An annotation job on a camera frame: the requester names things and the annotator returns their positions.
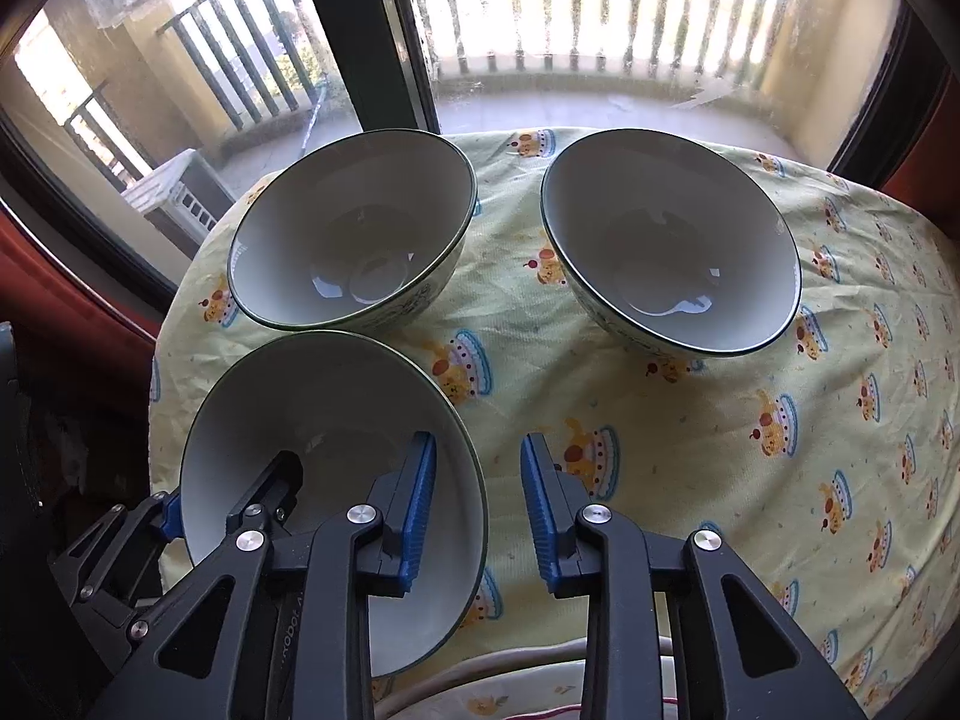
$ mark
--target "cartoon print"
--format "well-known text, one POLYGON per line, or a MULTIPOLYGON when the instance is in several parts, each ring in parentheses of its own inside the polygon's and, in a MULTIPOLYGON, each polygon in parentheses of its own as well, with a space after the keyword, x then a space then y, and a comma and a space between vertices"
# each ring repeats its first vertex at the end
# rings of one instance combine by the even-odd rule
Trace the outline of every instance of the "cartoon print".
POLYGON ((724 537, 723 531, 720 530, 720 526, 717 525, 712 519, 704 519, 704 521, 697 526, 697 530, 713 531, 714 533, 717 534, 717 536, 720 536, 720 538, 724 537))
POLYGON ((837 470, 833 474, 833 481, 829 487, 821 484, 817 488, 824 493, 824 523, 820 530, 829 527, 830 532, 836 535, 840 527, 851 517, 853 517, 853 495, 850 492, 850 485, 847 484, 847 477, 843 471, 837 470))
POLYGON ((926 341, 930 337, 930 327, 926 323, 926 317, 923 315, 923 309, 920 309, 916 303, 913 304, 913 314, 917 318, 917 332, 920 337, 926 341))
POLYGON ((923 370, 923 360, 918 360, 913 365, 913 389, 917 391, 917 397, 926 397, 926 371, 923 370))
POLYGON ((797 407, 785 392, 771 399, 763 389, 757 390, 760 399, 760 427, 754 428, 750 438, 760 442, 763 454, 769 457, 793 457, 799 437, 797 407))
POLYGON ((816 247, 813 250, 813 264, 816 266, 817 272, 824 278, 832 279, 837 284, 840 283, 840 268, 827 247, 816 247))
POLYGON ((227 285, 227 276, 224 274, 220 274, 217 278, 217 289, 210 293, 209 298, 200 300, 197 305, 203 307, 204 322, 217 322, 220 327, 230 327, 240 311, 239 306, 233 302, 233 295, 230 294, 229 285, 227 285))
POLYGON ((942 418, 940 418, 937 437, 940 439, 940 444, 949 452, 950 447, 953 445, 953 423, 950 422, 950 417, 947 415, 947 412, 944 412, 942 418))
POLYGON ((160 400, 160 363, 157 357, 150 360, 150 402, 157 403, 160 400))
POLYGON ((878 217, 877 214, 871 214, 871 216, 874 218, 874 224, 877 225, 877 232, 880 233, 880 237, 885 240, 885 242, 888 242, 888 244, 893 242, 894 238, 890 235, 890 229, 887 225, 880 221, 880 217, 878 217))
POLYGON ((890 546, 894 541, 894 526, 887 520, 886 525, 880 524, 877 520, 877 534, 874 536, 874 547, 867 555, 867 565, 870 566, 870 573, 887 565, 887 557, 890 557, 890 546))
POLYGON ((774 175, 779 175, 781 178, 786 178, 786 170, 784 170, 784 163, 779 160, 779 157, 768 157, 766 154, 761 154, 757 151, 757 156, 754 157, 755 162, 760 163, 760 167, 763 167, 763 170, 766 172, 774 173, 774 175))
POLYGON ((829 197, 824 197, 824 215, 827 217, 827 225, 834 232, 847 232, 846 221, 843 221, 836 203, 829 197))
POLYGON ((920 593, 920 597, 917 599, 917 605, 913 608, 913 620, 911 625, 915 625, 920 622, 920 618, 923 617, 923 613, 926 610, 926 602, 930 599, 930 585, 928 584, 923 588, 923 591, 920 593))
POLYGON ((797 580, 791 581, 786 587, 775 581, 770 592, 787 614, 792 617, 797 613, 797 605, 800 603, 800 583, 797 580))
POLYGON ((906 600, 907 594, 910 592, 911 587, 913 586, 914 581, 917 579, 917 570, 909 565, 906 567, 906 573, 901 577, 901 603, 904 603, 906 600))
POLYGON ((493 391, 493 374, 487 353, 474 333, 458 330, 449 343, 431 341, 424 347, 434 353, 430 372, 453 405, 459 406, 467 399, 489 395, 493 391))
POLYGON ((937 515, 937 506, 940 502, 940 480, 933 477, 926 486, 926 518, 933 519, 937 515))
POLYGON ((620 474, 620 440, 616 430, 603 425, 588 433, 577 419, 563 422, 573 435, 563 450, 563 467, 557 464, 557 470, 579 476, 594 500, 610 500, 620 474))
POLYGON ((557 136, 552 129, 528 129, 518 132, 510 145, 521 157, 550 157, 557 150, 557 136))
POLYGON ((847 678, 843 680, 843 684, 847 686, 847 690, 853 693, 856 688, 859 688, 863 684, 863 680, 867 679, 867 675, 870 673, 870 667, 873 664, 874 648, 868 647, 860 657, 856 659, 847 678))
POLYGON ((887 682, 887 670, 883 669, 883 671, 880 672, 880 676, 870 685, 870 688, 867 688, 867 695, 864 696, 863 706, 869 707, 870 704, 875 704, 887 698, 891 689, 892 686, 887 682))
POLYGON ((877 386, 877 377, 872 373, 866 379, 860 380, 860 397, 856 399, 863 418, 880 422, 880 387, 877 386))
POLYGON ((370 690, 373 693, 374 703, 383 701, 393 689, 394 678, 392 677, 378 677, 375 680, 370 680, 370 690))
POLYGON ((824 640, 820 642, 820 654, 827 660, 827 663, 833 666, 837 662, 837 655, 840 652, 840 634, 834 628, 827 631, 824 640))
POLYGON ((874 326, 874 338, 877 339, 877 343, 883 346, 884 349, 889 348, 894 340, 894 334, 890 329, 890 323, 887 322, 886 314, 877 303, 874 303, 874 309, 869 312, 869 314, 872 325, 874 326))
POLYGON ((937 613, 930 614, 930 621, 923 626, 923 632, 920 634, 920 648, 926 647, 937 638, 937 613))
POLYGON ((913 437, 909 433, 906 434, 899 450, 901 450, 901 479, 904 480, 904 485, 909 485, 910 480, 917 473, 917 453, 913 447, 913 437))
POLYGON ((877 270, 880 271, 880 276, 884 281, 891 285, 896 284, 896 281, 894 280, 894 272, 891 271, 890 263, 887 261, 885 254, 878 254, 875 264, 877 265, 877 270))
POLYGON ((490 717, 507 703, 510 696, 477 696, 467 700, 467 710, 470 714, 480 717, 490 717))
POLYGON ((566 284, 566 275, 563 266, 557 257, 557 252, 546 245, 536 255, 536 260, 528 260, 523 266, 536 271, 536 280, 541 284, 566 284))
POLYGON ((847 183, 846 178, 841 178, 839 175, 834 175, 831 172, 827 173, 827 178, 833 182, 833 186, 836 186, 837 189, 850 191, 850 185, 847 183))
POLYGON ((817 322, 817 314, 810 311, 808 307, 800 306, 794 326, 797 329, 797 354, 806 352, 811 360, 816 360, 821 354, 829 351, 827 338, 820 329, 820 323, 817 322))
POLYGON ((493 572, 489 568, 483 569, 483 577, 477 593, 473 596, 473 603, 467 610, 467 616, 460 623, 461 628, 467 628, 483 620, 498 620, 503 616, 503 599, 500 590, 493 579, 493 572))
POLYGON ((676 384, 683 377, 691 373, 701 373, 704 370, 703 360, 680 360, 678 357, 657 357, 654 362, 647 362, 647 376, 656 376, 658 373, 670 384, 676 384))

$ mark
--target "table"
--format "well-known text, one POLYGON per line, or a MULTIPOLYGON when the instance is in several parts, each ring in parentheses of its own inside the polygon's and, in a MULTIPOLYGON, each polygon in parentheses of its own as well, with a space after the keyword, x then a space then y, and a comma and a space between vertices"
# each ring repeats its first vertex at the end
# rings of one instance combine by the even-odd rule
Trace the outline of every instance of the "table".
MULTIPOLYGON (((479 181, 462 259, 422 316, 380 336, 431 375, 445 369, 437 380, 476 445, 491 516, 483 583, 462 628, 395 683, 584 635, 584 600, 553 600, 536 574, 517 456, 521 437, 541 431, 566 469, 592 478, 597 500, 642 527, 721 533, 873 714, 960 608, 957 251, 877 191, 710 146, 784 213, 803 264, 802 307, 779 341, 747 357, 651 358, 587 317, 541 228, 544 169, 589 132, 451 137, 479 181), (484 372, 472 391, 452 386, 454 365, 434 367, 458 343, 484 372)), ((176 488, 187 431, 214 382, 280 335, 238 311, 224 275, 237 223, 272 177, 206 238, 160 331, 155 490, 176 488)), ((168 552, 169 583, 189 562, 182 548, 168 552)))

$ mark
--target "wall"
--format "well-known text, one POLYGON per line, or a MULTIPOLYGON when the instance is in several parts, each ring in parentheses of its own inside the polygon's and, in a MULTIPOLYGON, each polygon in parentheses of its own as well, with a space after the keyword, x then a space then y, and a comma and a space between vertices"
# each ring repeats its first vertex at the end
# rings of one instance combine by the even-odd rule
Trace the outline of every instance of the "wall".
POLYGON ((771 124, 789 140, 803 120, 832 48, 846 0, 792 0, 760 87, 771 124))
POLYGON ((960 241, 960 82, 950 79, 940 104, 883 191, 924 214, 960 241))
POLYGON ((865 103, 890 42, 899 0, 846 0, 827 62, 803 117, 787 140, 815 167, 827 167, 865 103))
POLYGON ((90 164, 47 112, 13 61, 0 68, 0 106, 37 156, 80 202, 154 268, 175 284, 181 282, 190 260, 128 206, 90 164))
POLYGON ((123 25, 97 28, 83 0, 48 0, 44 12, 90 87, 107 81, 104 97, 118 121, 157 165, 184 148, 200 148, 197 133, 123 25))

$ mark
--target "balcony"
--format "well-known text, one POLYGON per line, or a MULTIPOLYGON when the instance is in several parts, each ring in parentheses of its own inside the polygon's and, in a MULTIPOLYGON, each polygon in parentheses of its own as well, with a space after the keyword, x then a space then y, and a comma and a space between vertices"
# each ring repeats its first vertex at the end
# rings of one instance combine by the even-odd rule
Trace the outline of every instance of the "balcony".
MULTIPOLYGON (((898 0, 413 4, 445 133, 651 127, 825 166, 869 89, 898 0)), ((360 129, 310 0, 155 0, 110 28, 93 23, 85 0, 50 0, 43 18, 18 65, 69 141, 62 148, 123 197, 193 149, 236 199, 360 129), (70 66, 59 76, 78 79, 70 94, 51 81, 54 41, 70 66)), ((8 79, 5 109, 17 108, 16 83, 26 92, 8 79)), ((34 127, 39 117, 28 117, 34 127)), ((193 242, 176 247, 192 256, 210 226, 186 225, 193 242)))

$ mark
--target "blue gripper pad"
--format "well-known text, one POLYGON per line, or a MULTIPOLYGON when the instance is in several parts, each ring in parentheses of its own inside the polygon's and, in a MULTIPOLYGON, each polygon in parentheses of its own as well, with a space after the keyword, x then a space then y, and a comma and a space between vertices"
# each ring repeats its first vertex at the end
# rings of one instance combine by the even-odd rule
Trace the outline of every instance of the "blue gripper pad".
POLYGON ((419 574, 419 562, 424 555, 426 523, 430 515, 430 501, 433 498, 433 484, 437 479, 437 441, 426 434, 424 451, 416 470, 413 493, 407 517, 403 520, 403 549, 400 556, 400 571, 397 581, 403 592, 409 592, 416 575, 419 574))
POLYGON ((557 523, 544 485, 544 474, 536 457, 534 437, 527 436, 520 445, 520 480, 527 502, 527 518, 534 538, 536 565, 547 590, 556 592, 560 584, 560 552, 557 523))

